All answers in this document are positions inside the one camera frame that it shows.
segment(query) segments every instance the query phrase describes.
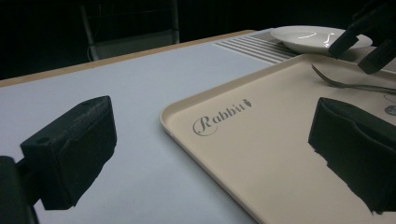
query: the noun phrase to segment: white plate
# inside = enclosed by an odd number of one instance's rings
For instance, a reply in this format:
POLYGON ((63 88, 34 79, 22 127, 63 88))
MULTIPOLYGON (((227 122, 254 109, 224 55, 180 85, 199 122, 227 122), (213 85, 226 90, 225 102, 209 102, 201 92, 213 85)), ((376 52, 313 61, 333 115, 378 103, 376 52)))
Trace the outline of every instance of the white plate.
MULTIPOLYGON (((344 31, 320 26, 284 26, 272 30, 271 35, 298 53, 329 55, 328 48, 344 31)), ((351 49, 373 44, 373 41, 365 35, 358 35, 358 39, 359 41, 351 49)))

